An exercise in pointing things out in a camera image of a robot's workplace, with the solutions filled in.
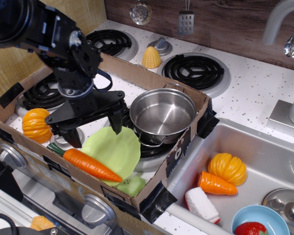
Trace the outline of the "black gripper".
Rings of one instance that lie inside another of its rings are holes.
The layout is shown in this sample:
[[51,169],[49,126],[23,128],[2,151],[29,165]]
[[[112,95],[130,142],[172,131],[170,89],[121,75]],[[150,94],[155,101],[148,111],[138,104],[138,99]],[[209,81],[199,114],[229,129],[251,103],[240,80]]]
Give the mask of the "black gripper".
[[107,117],[116,135],[122,131],[124,98],[123,91],[99,92],[93,89],[84,97],[67,99],[45,122],[54,134],[62,136],[72,147],[81,148],[77,131],[81,125]]

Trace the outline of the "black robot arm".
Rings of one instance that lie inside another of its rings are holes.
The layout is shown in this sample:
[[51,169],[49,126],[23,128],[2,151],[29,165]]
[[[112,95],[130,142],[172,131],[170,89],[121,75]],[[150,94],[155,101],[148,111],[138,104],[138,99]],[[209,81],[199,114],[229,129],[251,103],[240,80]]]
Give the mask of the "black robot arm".
[[36,53],[52,69],[64,104],[46,117],[54,134],[71,146],[82,143],[77,127],[108,117],[116,134],[122,130],[126,107],[124,92],[94,85],[100,50],[77,27],[76,22],[38,0],[0,0],[0,48],[17,47]]

